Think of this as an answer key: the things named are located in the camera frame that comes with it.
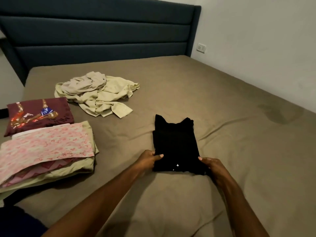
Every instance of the left hand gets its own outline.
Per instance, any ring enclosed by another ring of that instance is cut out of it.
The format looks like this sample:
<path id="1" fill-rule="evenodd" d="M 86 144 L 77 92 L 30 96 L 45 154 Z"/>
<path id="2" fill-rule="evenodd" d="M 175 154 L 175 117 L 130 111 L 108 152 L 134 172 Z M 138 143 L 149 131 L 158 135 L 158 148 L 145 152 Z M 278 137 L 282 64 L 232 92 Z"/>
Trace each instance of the left hand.
<path id="1" fill-rule="evenodd" d="M 134 166 L 136 166 L 141 172 L 152 170 L 155 161 L 160 160 L 162 157 L 163 154 L 155 155 L 155 151 L 145 150 L 134 163 Z"/>

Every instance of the pink floral cloth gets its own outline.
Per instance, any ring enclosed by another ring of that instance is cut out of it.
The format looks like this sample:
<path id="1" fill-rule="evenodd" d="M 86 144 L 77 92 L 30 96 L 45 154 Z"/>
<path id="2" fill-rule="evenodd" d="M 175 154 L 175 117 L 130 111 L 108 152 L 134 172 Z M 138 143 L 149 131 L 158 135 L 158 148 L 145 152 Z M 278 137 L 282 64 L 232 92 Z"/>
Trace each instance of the pink floral cloth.
<path id="1" fill-rule="evenodd" d="M 56 126 L 4 142 L 0 149 L 0 184 L 6 187 L 94 156 L 81 123 Z"/>

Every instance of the electrical outlet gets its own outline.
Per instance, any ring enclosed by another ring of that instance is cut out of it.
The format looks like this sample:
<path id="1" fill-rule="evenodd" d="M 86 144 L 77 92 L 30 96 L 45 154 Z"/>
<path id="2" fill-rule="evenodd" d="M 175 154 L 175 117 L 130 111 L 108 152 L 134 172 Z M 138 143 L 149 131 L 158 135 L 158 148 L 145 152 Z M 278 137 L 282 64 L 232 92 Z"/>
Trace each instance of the electrical outlet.
<path id="1" fill-rule="evenodd" d="M 202 53 L 205 53 L 205 51 L 206 51 L 206 45 L 199 43 L 199 44 L 197 45 L 197 51 L 202 52 Z"/>

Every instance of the headboard panel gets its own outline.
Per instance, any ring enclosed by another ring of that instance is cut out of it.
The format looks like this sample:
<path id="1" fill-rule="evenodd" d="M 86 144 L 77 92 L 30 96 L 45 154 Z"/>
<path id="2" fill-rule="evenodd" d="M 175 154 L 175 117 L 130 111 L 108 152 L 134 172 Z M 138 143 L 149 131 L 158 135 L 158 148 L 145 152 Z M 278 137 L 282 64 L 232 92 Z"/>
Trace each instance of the headboard panel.
<path id="1" fill-rule="evenodd" d="M 190 56 L 200 11 L 156 0 L 0 0 L 1 47 L 26 75 L 36 66 Z"/>

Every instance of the folded black t-shirt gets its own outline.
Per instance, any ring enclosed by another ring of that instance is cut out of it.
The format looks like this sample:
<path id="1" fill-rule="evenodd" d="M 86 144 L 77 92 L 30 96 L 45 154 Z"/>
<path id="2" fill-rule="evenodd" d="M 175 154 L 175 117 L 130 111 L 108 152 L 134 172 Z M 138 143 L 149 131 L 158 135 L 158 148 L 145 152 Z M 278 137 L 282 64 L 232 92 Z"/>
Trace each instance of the folded black t-shirt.
<path id="1" fill-rule="evenodd" d="M 198 159 L 199 151 L 193 131 L 193 120 L 167 123 L 156 115 L 153 140 L 156 155 L 164 157 L 155 162 L 153 171 L 183 171 L 205 175 L 206 166 Z"/>

